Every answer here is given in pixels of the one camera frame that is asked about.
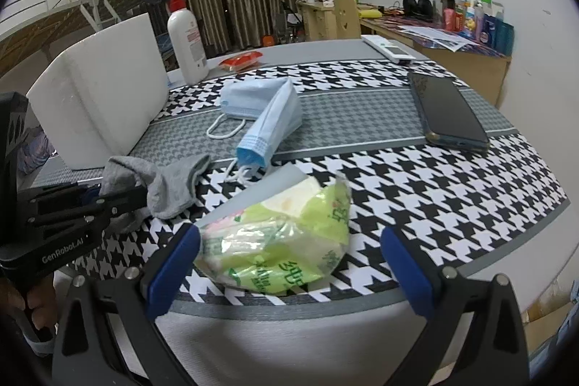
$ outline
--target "wooden desk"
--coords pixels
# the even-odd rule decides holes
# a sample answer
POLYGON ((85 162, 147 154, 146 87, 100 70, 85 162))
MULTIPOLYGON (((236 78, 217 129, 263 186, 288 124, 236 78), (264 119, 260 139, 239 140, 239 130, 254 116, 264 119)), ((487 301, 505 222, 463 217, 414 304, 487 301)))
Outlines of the wooden desk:
POLYGON ((455 73, 486 100, 498 106, 503 82, 511 64, 510 56, 501 55, 484 46, 474 48, 476 51, 459 50, 453 53, 442 46, 401 33, 395 22, 395 19, 390 18, 360 19, 363 34, 377 34, 414 48, 455 73))
POLYGON ((311 4, 303 1, 297 1, 296 5, 303 16, 308 41, 338 39, 334 7, 325 7, 321 2, 311 4))

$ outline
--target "remote control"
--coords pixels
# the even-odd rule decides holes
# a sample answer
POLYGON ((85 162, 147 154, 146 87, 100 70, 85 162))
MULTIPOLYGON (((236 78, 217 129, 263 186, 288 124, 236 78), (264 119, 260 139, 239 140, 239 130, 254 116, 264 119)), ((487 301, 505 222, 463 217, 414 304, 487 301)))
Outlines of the remote control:
POLYGON ((409 55, 406 51, 380 35, 362 35, 362 39, 393 63, 407 65, 416 60, 414 56, 409 55))

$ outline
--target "gray fabric stripe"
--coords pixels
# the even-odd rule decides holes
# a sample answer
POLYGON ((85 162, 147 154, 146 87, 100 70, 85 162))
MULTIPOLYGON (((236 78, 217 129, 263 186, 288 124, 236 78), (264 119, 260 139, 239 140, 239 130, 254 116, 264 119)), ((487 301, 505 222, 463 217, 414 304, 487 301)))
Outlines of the gray fabric stripe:
MULTIPOLYGON (((364 90, 372 91, 372 90, 403 90, 403 89, 401 89, 400 87, 395 86, 395 85, 383 85, 380 87, 356 87, 356 89, 304 90, 303 92, 300 93, 299 96, 305 97, 308 95, 329 95, 329 94, 334 94, 334 93, 363 92, 364 90)), ((221 108, 218 106, 211 106, 211 107, 205 107, 202 110, 186 111, 186 112, 179 114, 177 117, 159 118, 158 120, 151 122, 151 126, 155 126, 155 125, 158 125, 160 123, 165 123, 166 121, 179 120, 180 118, 190 117, 191 115, 204 114, 204 113, 207 113, 210 111, 220 110, 220 109, 221 108)))
MULTIPOLYGON (((517 236, 511 242, 494 249, 492 252, 459 267, 458 271, 464 276, 470 276, 506 257, 506 255, 518 249, 525 242, 528 242, 545 229, 545 227, 557 219, 557 217, 569 206, 570 201, 566 200, 524 234, 517 236)), ((400 288, 395 288, 381 293, 369 294, 340 301, 288 306, 218 307, 214 304, 175 300, 171 306, 171 311, 218 319, 239 319, 243 321, 288 321, 292 319, 314 319, 359 313, 360 311, 368 311, 388 306, 396 302, 404 301, 405 299, 406 297, 402 290, 400 288)))
MULTIPOLYGON (((474 90, 461 91, 486 130, 506 130, 509 121, 474 90)), ((303 124, 278 149, 284 158, 313 157, 340 152, 380 149, 380 147, 422 144, 422 126, 409 89, 330 90, 300 96, 303 124)), ((237 135, 213 140, 205 132, 221 111, 200 111, 175 120, 167 120, 149 127, 130 155, 158 165, 168 165, 192 154, 209 153, 216 161, 228 160, 235 147, 251 127, 247 123, 237 135)), ((227 133, 238 125, 228 120, 216 131, 227 133)), ((101 176, 100 169, 70 170, 60 157, 50 159, 34 180, 33 186, 61 182, 85 181, 101 176)))

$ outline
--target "metal bed frame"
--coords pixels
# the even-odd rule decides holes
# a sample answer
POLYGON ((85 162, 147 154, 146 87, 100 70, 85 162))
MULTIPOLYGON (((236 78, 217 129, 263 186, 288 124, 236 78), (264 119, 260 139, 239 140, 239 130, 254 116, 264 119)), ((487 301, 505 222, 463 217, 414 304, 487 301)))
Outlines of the metal bed frame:
MULTIPOLYGON (((15 0, 4 8, 23 0, 15 0)), ((28 5, 0 20, 0 25, 38 5, 45 4, 46 12, 25 20, 0 34, 0 77, 38 50, 43 50, 51 60, 47 47, 74 31, 91 26, 95 32, 121 22, 127 13, 138 7, 143 0, 77 0, 59 6, 59 0, 51 9, 48 0, 28 5)))

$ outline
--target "white styrofoam box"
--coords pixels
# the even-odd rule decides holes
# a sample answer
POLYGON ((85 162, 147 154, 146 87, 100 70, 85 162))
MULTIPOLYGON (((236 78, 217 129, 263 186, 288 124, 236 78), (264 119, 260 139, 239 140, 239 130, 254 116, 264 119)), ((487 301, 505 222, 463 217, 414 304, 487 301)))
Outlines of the white styrofoam box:
POLYGON ((167 75, 148 14, 69 47, 27 97, 71 169, 125 156, 167 101, 167 75))

